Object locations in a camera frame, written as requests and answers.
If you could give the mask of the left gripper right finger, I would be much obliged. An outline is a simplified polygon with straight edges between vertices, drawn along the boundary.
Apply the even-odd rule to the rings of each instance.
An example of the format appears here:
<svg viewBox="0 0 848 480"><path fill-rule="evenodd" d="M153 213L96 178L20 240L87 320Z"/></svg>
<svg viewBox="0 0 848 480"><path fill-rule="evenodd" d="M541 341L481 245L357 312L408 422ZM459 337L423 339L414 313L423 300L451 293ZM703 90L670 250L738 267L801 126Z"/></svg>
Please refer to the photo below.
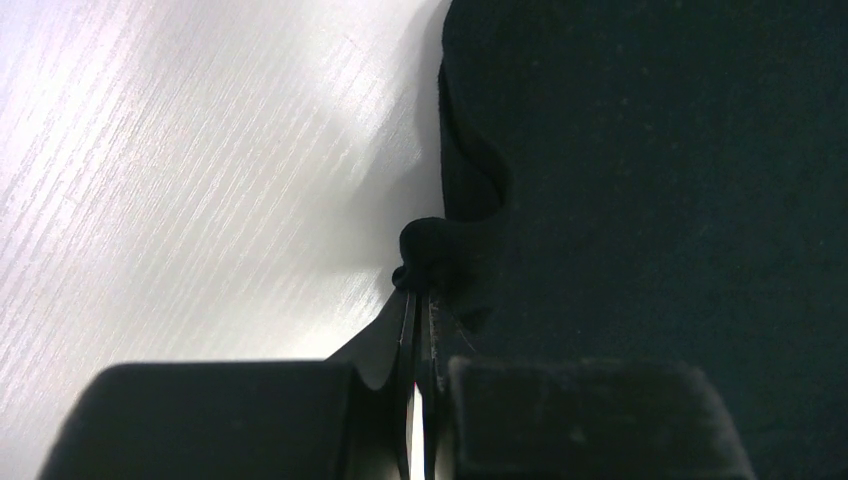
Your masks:
<svg viewBox="0 0 848 480"><path fill-rule="evenodd" d="M446 357L419 299L428 479L752 479L722 397L683 363Z"/></svg>

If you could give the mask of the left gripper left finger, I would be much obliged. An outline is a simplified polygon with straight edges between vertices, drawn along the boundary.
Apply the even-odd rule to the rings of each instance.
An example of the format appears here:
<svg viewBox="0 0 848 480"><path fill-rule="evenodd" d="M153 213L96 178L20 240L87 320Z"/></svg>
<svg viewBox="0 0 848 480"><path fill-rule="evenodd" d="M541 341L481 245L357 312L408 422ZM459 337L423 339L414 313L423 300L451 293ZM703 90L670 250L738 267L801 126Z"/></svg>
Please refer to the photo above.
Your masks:
<svg viewBox="0 0 848 480"><path fill-rule="evenodd" d="M44 479L406 479L418 298L324 360L125 363L65 420Z"/></svg>

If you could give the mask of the black t shirt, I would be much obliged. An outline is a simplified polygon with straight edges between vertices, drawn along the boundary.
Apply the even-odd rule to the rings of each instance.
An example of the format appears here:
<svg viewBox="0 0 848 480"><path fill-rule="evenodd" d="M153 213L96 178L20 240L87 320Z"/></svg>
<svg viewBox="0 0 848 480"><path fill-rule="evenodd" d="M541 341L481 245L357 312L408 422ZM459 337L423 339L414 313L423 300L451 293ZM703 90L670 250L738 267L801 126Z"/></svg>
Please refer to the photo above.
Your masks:
<svg viewBox="0 0 848 480"><path fill-rule="evenodd" d="M454 1L438 351L683 360L762 479L847 475L847 5Z"/></svg>

